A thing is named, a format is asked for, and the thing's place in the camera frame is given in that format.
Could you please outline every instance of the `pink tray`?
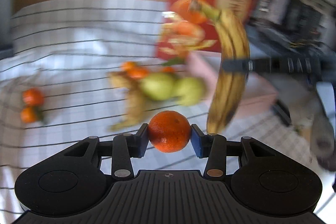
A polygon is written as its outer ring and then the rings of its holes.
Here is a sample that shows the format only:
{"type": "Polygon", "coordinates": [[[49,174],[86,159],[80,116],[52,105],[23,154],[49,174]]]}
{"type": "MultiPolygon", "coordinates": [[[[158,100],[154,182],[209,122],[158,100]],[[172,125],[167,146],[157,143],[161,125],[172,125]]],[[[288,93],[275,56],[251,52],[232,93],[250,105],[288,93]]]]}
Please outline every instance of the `pink tray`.
{"type": "MultiPolygon", "coordinates": [[[[221,54],[218,52],[191,52],[187,59],[187,71],[201,77],[207,85],[206,104],[210,106],[216,89],[221,54]]],[[[236,111],[235,118],[244,118],[265,112],[275,103],[277,90],[265,78],[256,73],[249,73],[243,98],[236,111]]]]}

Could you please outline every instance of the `apple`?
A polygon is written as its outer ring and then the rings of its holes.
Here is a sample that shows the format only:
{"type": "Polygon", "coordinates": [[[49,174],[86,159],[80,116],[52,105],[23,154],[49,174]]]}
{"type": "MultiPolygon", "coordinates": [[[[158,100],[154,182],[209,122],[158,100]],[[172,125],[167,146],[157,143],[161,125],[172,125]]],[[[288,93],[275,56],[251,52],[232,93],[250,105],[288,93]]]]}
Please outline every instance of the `apple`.
{"type": "Polygon", "coordinates": [[[178,103],[183,106],[196,105],[205,94],[205,84],[201,78],[185,77],[177,80],[173,96],[179,97],[178,103]]]}
{"type": "Polygon", "coordinates": [[[150,99],[163,101],[172,97],[175,81],[172,73],[154,72],[141,80],[140,88],[150,99]]]}

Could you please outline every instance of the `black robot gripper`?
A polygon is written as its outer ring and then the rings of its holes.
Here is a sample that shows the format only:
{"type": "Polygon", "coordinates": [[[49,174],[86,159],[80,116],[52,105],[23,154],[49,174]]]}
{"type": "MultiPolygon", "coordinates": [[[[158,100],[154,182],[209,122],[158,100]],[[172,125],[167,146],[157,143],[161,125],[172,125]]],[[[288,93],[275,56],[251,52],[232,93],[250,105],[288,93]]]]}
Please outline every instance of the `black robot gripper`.
{"type": "Polygon", "coordinates": [[[100,142],[90,136],[28,168],[15,193],[25,213],[14,223],[323,223],[313,214],[322,192],[310,169],[251,137],[240,142],[204,135],[192,126],[199,170],[140,170],[131,158],[145,155],[147,124],[134,135],[100,142]],[[111,175],[100,171],[112,157],[111,175]],[[226,174],[226,157],[239,169],[226,174]]]}

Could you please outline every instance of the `ribbed black surface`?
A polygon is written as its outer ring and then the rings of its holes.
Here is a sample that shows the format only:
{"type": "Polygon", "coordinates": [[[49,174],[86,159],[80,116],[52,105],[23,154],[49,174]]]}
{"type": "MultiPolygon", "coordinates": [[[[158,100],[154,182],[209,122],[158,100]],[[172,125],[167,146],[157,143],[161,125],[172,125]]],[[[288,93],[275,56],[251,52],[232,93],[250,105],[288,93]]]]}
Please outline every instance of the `ribbed black surface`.
{"type": "Polygon", "coordinates": [[[27,212],[16,224],[319,224],[312,213],[290,218],[259,215],[240,205],[222,182],[198,171],[140,171],[117,182],[107,197],[88,211],[64,218],[27,212]]]}

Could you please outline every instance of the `striped cloth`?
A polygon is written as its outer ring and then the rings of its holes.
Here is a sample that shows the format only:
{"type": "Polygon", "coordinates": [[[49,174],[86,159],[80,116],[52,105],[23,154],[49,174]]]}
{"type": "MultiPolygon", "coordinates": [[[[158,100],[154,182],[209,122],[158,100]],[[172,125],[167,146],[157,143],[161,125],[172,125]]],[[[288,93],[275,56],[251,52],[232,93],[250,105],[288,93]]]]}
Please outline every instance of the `striped cloth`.
{"type": "MultiPolygon", "coordinates": [[[[101,141],[120,133],[135,133],[140,125],[109,132],[124,114],[124,94],[110,87],[108,71],[126,60],[152,70],[155,42],[166,4],[146,0],[52,0],[26,7],[12,18],[15,57],[0,61],[0,223],[8,224],[23,212],[14,193],[18,175],[28,167],[90,135],[101,141]],[[21,92],[38,86],[45,94],[48,125],[23,124],[21,92]]],[[[162,110],[176,110],[205,131],[208,107],[182,107],[176,102],[144,106],[148,122],[162,110]]],[[[318,169],[309,145],[271,112],[234,120],[224,132],[228,140],[253,136],[298,162],[318,169]]],[[[149,144],[145,157],[132,159],[139,169],[203,172],[206,159],[194,155],[191,144],[164,154],[149,144]]],[[[111,158],[101,170],[110,174],[111,158]]],[[[238,168],[235,157],[227,173],[238,168]]]]}

